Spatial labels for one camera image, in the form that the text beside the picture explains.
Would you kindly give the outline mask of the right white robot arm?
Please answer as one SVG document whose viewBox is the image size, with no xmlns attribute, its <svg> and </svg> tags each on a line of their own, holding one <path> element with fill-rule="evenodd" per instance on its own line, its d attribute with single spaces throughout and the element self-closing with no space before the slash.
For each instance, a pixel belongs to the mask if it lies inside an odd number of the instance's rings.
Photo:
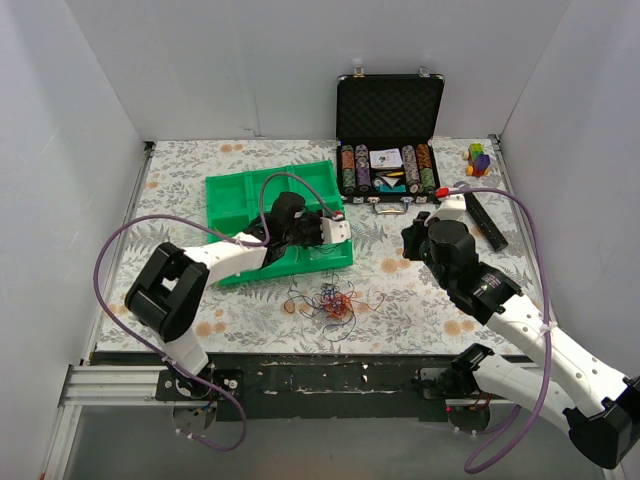
<svg viewBox="0 0 640 480">
<path fill-rule="evenodd" d="M 424 263 L 463 313 L 501 335 L 542 373 L 475 343 L 428 381 L 443 395 L 481 391 L 538 414 L 595 465 L 615 469 L 639 440 L 639 380 L 606 365 L 545 318 L 518 284 L 482 261 L 457 220 L 421 213 L 401 232 L 403 256 Z"/>
</svg>

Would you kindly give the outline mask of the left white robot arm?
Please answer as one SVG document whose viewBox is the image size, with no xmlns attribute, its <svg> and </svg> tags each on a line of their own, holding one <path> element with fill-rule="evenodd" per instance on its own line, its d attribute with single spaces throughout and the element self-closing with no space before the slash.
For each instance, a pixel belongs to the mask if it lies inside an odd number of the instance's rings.
<svg viewBox="0 0 640 480">
<path fill-rule="evenodd" d="M 244 272 L 264 269 L 290 247 L 342 240 L 343 225 L 306 209 L 302 196 L 283 192 L 271 211 L 252 220 L 228 241 L 200 247 L 159 245 L 125 297 L 126 308 L 150 329 L 161 357 L 181 371 L 178 387 L 193 400 L 205 398 L 213 377 L 208 356 L 192 329 L 205 289 Z"/>
</svg>

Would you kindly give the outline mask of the green compartment tray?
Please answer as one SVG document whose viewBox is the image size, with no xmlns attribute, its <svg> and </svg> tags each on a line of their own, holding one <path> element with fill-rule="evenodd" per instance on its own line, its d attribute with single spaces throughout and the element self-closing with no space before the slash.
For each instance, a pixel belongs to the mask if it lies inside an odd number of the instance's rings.
<svg viewBox="0 0 640 480">
<path fill-rule="evenodd" d="M 331 162 L 288 165 L 283 169 L 307 181 L 331 209 L 338 211 L 344 209 Z M 250 221 L 259 216 L 258 198 L 264 180 L 280 170 L 277 167 L 207 177 L 205 180 L 207 226 L 229 236 L 246 228 Z M 291 191 L 303 196 L 308 210 L 314 212 L 321 210 L 320 204 L 311 192 L 290 177 L 278 177 L 269 182 L 265 193 L 265 207 L 269 209 L 277 195 L 283 191 Z M 250 281 L 346 268 L 352 264 L 353 244 L 350 240 L 320 248 L 290 247 L 274 264 L 262 270 L 227 277 L 222 279 L 220 284 L 231 286 Z"/>
</svg>

